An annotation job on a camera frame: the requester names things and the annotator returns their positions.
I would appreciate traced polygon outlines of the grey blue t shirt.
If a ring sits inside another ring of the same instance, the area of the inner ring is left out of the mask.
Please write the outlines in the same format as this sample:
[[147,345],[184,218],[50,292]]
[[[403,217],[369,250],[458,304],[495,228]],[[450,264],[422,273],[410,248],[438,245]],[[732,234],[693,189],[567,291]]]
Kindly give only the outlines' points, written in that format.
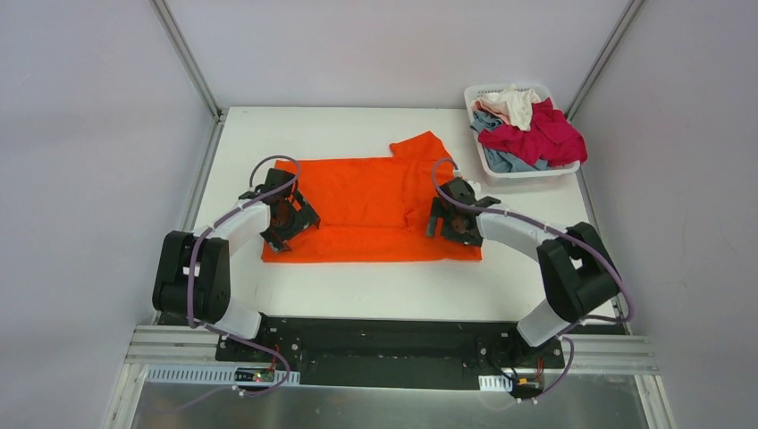
[[[473,112],[473,121],[470,124],[470,128],[477,134],[481,133],[483,130],[494,131],[502,126],[506,129],[509,128],[509,125],[506,125],[501,118],[493,114],[480,110],[475,110]],[[547,161],[543,159],[539,159],[535,164],[528,164],[508,152],[489,147],[483,147],[483,151],[487,165],[493,172],[535,172],[549,169]]]

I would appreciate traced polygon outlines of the orange t shirt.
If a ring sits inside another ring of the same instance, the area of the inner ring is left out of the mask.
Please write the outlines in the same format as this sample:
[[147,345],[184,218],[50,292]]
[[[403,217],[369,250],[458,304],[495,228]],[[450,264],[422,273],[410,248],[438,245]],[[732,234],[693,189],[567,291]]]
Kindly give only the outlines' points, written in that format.
[[299,191],[321,218],[290,242],[262,249],[265,263],[477,262],[482,251],[426,235],[434,184],[453,179],[442,141],[427,131],[389,145],[389,156],[303,160]]

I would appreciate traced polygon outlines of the left aluminium frame post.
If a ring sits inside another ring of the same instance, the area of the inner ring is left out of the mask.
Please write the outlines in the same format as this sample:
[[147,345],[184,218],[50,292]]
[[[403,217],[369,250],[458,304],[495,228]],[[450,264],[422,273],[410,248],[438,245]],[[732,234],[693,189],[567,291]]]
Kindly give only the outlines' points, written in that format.
[[223,109],[216,101],[205,76],[200,70],[198,62],[192,54],[186,38],[182,34],[180,25],[176,21],[169,3],[165,0],[150,0],[149,3],[204,107],[215,122],[221,121]]

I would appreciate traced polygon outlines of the cream white t shirt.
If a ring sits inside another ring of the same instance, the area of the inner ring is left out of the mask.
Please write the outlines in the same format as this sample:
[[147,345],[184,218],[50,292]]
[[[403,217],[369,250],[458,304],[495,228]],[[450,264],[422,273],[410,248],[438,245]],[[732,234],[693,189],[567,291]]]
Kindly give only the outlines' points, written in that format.
[[518,90],[515,85],[499,92],[487,92],[473,103],[476,110],[487,112],[522,131],[531,129],[533,105],[543,100],[533,90]]

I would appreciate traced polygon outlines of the aluminium frame post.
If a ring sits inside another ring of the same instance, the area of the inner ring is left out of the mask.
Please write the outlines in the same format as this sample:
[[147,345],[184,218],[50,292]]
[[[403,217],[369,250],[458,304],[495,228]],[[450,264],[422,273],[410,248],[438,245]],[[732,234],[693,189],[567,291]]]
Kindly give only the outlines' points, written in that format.
[[149,3],[204,107],[215,122],[221,121],[223,109],[216,101],[205,76],[200,70],[198,62],[192,54],[186,38],[182,34],[180,25],[176,21],[169,3],[165,0],[150,0]]
[[603,43],[599,54],[594,59],[592,66],[580,84],[577,93],[571,99],[568,109],[564,113],[569,122],[573,122],[577,118],[583,104],[600,80],[606,67],[611,62],[612,57],[646,4],[646,0],[629,0],[626,2],[619,18],[611,29],[610,35]]

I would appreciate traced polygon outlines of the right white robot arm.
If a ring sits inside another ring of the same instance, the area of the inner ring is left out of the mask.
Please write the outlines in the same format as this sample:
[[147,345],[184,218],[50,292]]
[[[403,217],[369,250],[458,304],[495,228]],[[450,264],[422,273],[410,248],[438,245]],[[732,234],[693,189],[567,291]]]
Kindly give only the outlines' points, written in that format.
[[508,209],[497,198],[476,198],[461,178],[435,187],[428,236],[479,246],[495,241],[533,259],[539,266],[544,299],[507,335],[512,362],[530,366],[543,345],[585,320],[619,295],[622,281],[594,227],[559,228]]

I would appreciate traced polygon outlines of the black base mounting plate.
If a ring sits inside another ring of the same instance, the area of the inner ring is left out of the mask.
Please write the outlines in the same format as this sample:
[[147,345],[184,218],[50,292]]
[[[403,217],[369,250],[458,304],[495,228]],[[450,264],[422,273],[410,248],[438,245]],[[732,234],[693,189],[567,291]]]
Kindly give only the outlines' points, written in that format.
[[515,331],[512,322],[271,316],[254,342],[280,353],[302,385],[476,390],[480,377],[510,369],[564,368],[557,340],[529,351]]

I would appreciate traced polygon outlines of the right aluminium frame post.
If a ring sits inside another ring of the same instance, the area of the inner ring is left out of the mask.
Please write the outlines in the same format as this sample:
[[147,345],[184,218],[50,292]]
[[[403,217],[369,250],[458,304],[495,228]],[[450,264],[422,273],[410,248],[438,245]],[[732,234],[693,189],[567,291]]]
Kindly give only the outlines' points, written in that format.
[[629,0],[626,2],[619,18],[611,29],[610,35],[603,43],[599,54],[594,59],[592,66],[580,84],[577,93],[571,99],[568,109],[564,113],[569,122],[573,122],[577,118],[583,104],[600,80],[606,67],[611,62],[612,57],[646,4],[646,0]]

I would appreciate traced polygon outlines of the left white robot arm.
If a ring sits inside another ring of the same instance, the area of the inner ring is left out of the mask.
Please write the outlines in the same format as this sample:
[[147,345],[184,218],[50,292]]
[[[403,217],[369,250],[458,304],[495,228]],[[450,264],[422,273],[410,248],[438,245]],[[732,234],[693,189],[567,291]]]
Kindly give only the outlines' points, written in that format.
[[154,309],[240,337],[238,348],[249,360],[266,359],[273,338],[260,329],[264,314],[233,297],[231,262],[251,241],[276,254],[289,252],[291,240],[318,227],[320,217],[298,185],[295,173],[271,168],[263,183],[209,225],[167,233],[152,292]]

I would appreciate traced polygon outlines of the magenta t shirt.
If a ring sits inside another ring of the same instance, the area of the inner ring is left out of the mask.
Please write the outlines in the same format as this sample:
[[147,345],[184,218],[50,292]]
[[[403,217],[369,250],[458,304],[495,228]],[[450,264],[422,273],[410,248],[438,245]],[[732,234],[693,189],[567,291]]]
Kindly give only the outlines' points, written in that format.
[[545,161],[549,167],[556,167],[584,163],[588,158],[583,136],[554,107],[550,97],[533,104],[529,130],[503,124],[479,132],[477,141],[483,147],[510,153],[530,165]]

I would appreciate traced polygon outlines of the front aluminium rail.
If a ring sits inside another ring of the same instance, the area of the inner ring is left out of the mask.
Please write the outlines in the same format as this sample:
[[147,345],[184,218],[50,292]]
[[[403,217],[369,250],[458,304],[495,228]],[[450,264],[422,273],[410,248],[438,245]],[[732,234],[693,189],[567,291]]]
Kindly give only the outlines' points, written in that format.
[[[650,340],[636,335],[571,334],[572,374],[658,375],[660,368]],[[134,329],[124,362],[145,365],[219,366],[219,336],[186,326],[139,325]]]

